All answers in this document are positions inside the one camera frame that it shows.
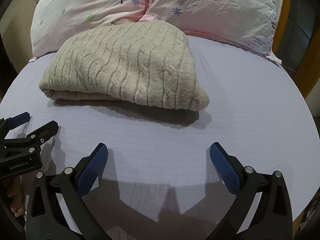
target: beige cable knit sweater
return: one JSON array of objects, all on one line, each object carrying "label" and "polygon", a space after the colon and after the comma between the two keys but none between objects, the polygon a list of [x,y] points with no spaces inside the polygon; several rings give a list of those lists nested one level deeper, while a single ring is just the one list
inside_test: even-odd
[{"label": "beige cable knit sweater", "polygon": [[188,39],[163,21],[102,24],[71,37],[39,88],[52,99],[126,100],[192,111],[209,104]]}]

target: bed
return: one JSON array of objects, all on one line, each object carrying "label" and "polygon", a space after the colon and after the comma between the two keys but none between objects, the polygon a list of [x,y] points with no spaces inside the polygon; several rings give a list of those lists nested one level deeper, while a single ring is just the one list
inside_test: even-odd
[{"label": "bed", "polygon": [[[51,100],[38,84],[54,53],[29,63],[0,104],[1,117],[25,111],[32,116],[8,138],[51,120],[59,124],[55,139],[44,145],[51,149],[42,156],[48,175],[75,166],[98,143],[107,145],[107,165],[84,201],[113,239],[205,239],[235,199],[210,160],[209,147],[216,141],[244,166],[283,173],[293,219],[320,185],[316,126],[285,70],[228,44],[193,36],[188,41],[199,85],[210,98],[204,110]],[[23,176],[26,202],[34,176]],[[259,197],[241,231],[249,226]],[[63,199],[60,204],[77,231]]]}]

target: blue gripper pad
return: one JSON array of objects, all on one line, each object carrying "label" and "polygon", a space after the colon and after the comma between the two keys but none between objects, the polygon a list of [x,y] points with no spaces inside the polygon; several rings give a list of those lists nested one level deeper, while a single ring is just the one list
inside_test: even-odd
[{"label": "blue gripper pad", "polygon": [[89,161],[87,166],[82,171],[77,181],[77,193],[79,196],[89,194],[92,185],[94,184],[101,169],[108,160],[108,149],[104,144],[100,144],[99,148],[95,149],[94,156]]},{"label": "blue gripper pad", "polygon": [[227,159],[227,153],[220,144],[214,143],[210,147],[210,158],[222,177],[231,194],[239,196],[241,193],[241,180]]},{"label": "blue gripper pad", "polygon": [[19,114],[13,118],[11,118],[7,123],[7,129],[13,130],[20,125],[23,125],[26,122],[29,122],[30,114],[28,112],[24,112],[23,114]]}]

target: finger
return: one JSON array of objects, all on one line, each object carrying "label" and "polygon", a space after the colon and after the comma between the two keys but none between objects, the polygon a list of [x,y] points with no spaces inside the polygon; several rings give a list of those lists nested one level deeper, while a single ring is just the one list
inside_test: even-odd
[{"label": "finger", "polygon": [[10,204],[11,211],[13,213],[17,212],[17,209],[19,208],[20,204],[22,203],[22,197],[23,197],[22,190],[20,190],[20,192],[17,195],[13,196],[13,198],[11,200],[11,204]]},{"label": "finger", "polygon": [[19,217],[19,216],[22,216],[23,214],[25,213],[25,208],[23,206],[23,203],[20,204],[17,212],[14,214],[14,217]]},{"label": "finger", "polygon": [[17,195],[20,192],[20,189],[20,176],[18,176],[13,179],[12,184],[7,189],[8,197],[13,197],[14,195]]}]

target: metal pin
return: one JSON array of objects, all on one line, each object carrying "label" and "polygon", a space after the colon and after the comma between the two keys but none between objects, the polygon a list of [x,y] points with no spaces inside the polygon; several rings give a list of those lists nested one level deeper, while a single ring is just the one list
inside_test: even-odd
[{"label": "metal pin", "polygon": [[40,179],[41,177],[43,176],[43,173],[41,171],[39,171],[37,174],[36,174],[36,177],[38,179]]},{"label": "metal pin", "polygon": [[250,166],[246,166],[246,167],[244,168],[244,170],[245,170],[246,173],[249,173],[249,174],[253,173],[253,168],[250,167]]},{"label": "metal pin", "polygon": [[73,168],[71,168],[71,167],[65,168],[65,170],[64,170],[64,173],[67,175],[71,174],[72,172],[73,172]]},{"label": "metal pin", "polygon": [[275,171],[275,176],[278,178],[282,177],[282,173],[280,171]]}]

